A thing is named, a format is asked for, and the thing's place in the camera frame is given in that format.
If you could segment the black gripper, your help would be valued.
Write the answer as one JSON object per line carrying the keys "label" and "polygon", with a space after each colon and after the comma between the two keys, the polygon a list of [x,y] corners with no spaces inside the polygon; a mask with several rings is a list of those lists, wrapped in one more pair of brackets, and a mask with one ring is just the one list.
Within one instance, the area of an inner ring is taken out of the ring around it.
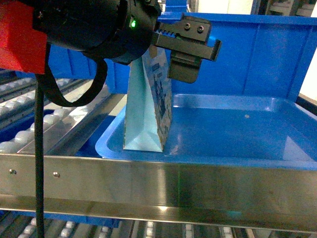
{"label": "black gripper", "polygon": [[157,22],[161,10],[156,0],[116,3],[116,12],[106,21],[110,33],[83,55],[128,65],[141,57],[152,41],[154,46],[171,51],[168,78],[188,84],[197,80],[202,60],[216,61],[222,42],[216,39],[208,46],[212,29],[209,20],[183,14],[174,23]]}

